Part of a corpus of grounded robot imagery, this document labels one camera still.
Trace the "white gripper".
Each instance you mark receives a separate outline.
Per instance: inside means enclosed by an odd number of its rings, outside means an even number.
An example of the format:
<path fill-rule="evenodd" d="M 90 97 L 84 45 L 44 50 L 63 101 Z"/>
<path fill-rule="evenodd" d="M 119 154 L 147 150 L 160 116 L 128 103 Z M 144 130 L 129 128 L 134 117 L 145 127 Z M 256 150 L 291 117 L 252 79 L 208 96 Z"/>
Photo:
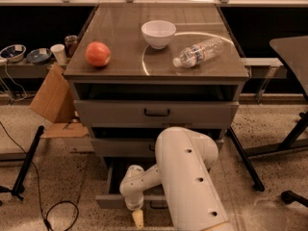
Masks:
<path fill-rule="evenodd" d="M 124 197 L 126 207 L 132 213 L 133 221 L 138 229 L 143 229 L 143 192 L 145 185 L 143 181 L 144 169 L 137 165 L 128 167 L 119 187 L 121 195 Z"/>

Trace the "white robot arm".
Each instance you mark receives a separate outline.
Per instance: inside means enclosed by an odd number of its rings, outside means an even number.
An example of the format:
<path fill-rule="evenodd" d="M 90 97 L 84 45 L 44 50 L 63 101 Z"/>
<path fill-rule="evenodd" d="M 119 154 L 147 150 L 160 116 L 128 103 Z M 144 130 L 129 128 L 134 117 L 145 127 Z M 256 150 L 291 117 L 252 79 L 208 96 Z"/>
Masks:
<path fill-rule="evenodd" d="M 218 147 L 210 137 L 167 128 L 156 139 L 155 158 L 149 169 L 127 169 L 119 190 L 129 210 L 139 212 L 143 193 L 161 185 L 177 231 L 234 231 L 208 172 L 218 159 Z"/>

